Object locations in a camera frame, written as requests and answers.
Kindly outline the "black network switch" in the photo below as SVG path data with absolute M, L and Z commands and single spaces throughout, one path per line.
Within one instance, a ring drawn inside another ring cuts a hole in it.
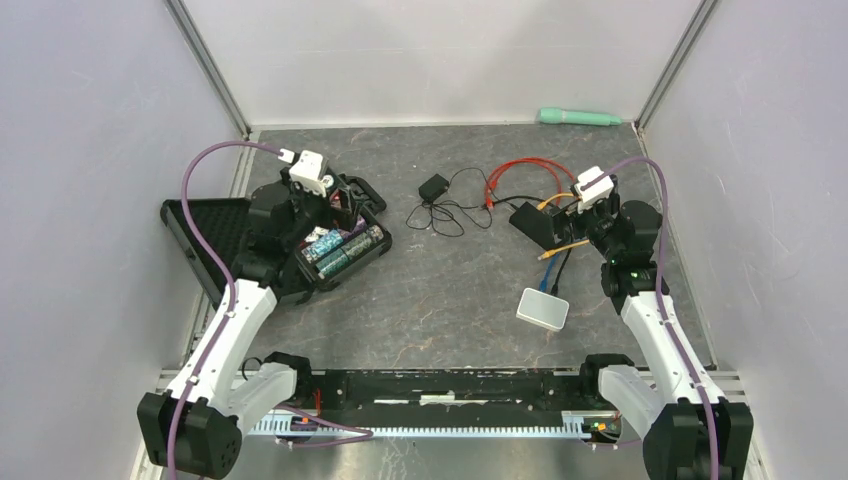
M 509 223 L 544 250 L 558 245 L 553 217 L 529 202 L 523 203 L 509 217 Z

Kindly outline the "black power adapter with cord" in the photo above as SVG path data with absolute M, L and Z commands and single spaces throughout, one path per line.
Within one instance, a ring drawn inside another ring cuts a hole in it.
M 450 198 L 450 192 L 458 177 L 465 173 L 478 174 L 483 182 L 483 193 L 491 192 L 484 171 L 478 167 L 466 167 L 449 178 L 434 174 L 418 187 L 419 202 L 407 215 L 404 225 L 414 231 L 427 231 L 444 238 L 460 238 L 466 234 L 461 217 L 480 230 L 489 230 L 494 217 L 482 204 L 462 204 Z

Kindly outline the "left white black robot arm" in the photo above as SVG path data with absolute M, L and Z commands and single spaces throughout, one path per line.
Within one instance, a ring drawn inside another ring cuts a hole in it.
M 257 374 L 232 385 L 248 347 L 282 302 L 302 303 L 317 288 L 304 271 L 306 238 L 316 228 L 352 230 L 363 204 L 329 168 L 286 167 L 251 199 L 179 200 L 183 230 L 204 267 L 224 281 L 216 311 L 195 350 L 161 393 L 137 408 L 150 461 L 181 473 L 223 479 L 249 429 L 277 404 L 306 405 L 314 381 L 304 357 L 272 353 Z

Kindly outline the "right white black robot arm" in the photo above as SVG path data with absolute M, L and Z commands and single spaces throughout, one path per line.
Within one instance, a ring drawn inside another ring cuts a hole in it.
M 577 382 L 591 408 L 614 405 L 639 437 L 652 479 L 741 479 L 754 419 L 709 376 L 679 324 L 664 267 L 663 215 L 643 201 L 612 192 L 577 196 L 565 210 L 574 232 L 603 256 L 601 286 L 635 336 L 653 381 L 625 361 L 585 364 Z

